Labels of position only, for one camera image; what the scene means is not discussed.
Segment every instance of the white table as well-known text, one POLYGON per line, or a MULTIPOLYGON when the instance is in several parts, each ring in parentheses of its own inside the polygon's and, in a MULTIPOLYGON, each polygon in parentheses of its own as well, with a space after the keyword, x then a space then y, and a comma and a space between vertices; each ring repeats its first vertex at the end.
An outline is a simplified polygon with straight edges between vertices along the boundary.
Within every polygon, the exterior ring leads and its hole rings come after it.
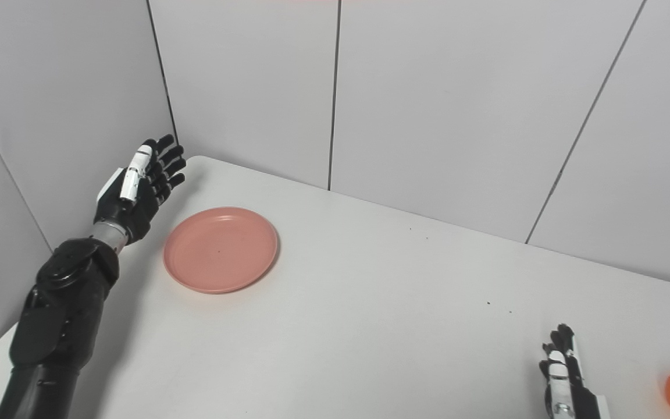
POLYGON ((186 175, 120 255, 72 419, 541 419, 540 345, 561 322, 612 417, 670 417, 670 283, 206 157, 186 175), (162 244, 221 206, 268 218, 279 259, 247 289, 200 294, 162 244))

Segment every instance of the robotic hand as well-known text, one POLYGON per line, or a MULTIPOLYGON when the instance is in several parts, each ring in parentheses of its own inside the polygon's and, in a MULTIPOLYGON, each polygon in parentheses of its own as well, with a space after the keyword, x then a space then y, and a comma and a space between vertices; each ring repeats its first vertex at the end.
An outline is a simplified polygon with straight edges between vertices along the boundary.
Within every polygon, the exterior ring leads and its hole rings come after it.
POLYGON ((117 169, 100 191, 94 228, 99 232, 109 231, 101 225, 114 228, 125 236, 127 244, 143 239, 159 206, 186 179, 181 173, 176 175, 185 166, 183 146, 175 145, 171 135, 158 143, 144 141, 131 164, 117 169))
POLYGON ((583 384, 572 329, 560 324, 550 339, 553 342, 542 345, 547 359, 539 363, 547 378, 544 402, 550 419, 610 419, 606 398, 594 395, 583 384))
POLYGON ((90 360, 103 302, 119 276, 117 254, 139 241, 172 188, 184 180, 183 147, 147 140, 98 196, 90 236, 54 250, 35 277, 10 347, 0 419, 65 419, 77 376, 90 360))

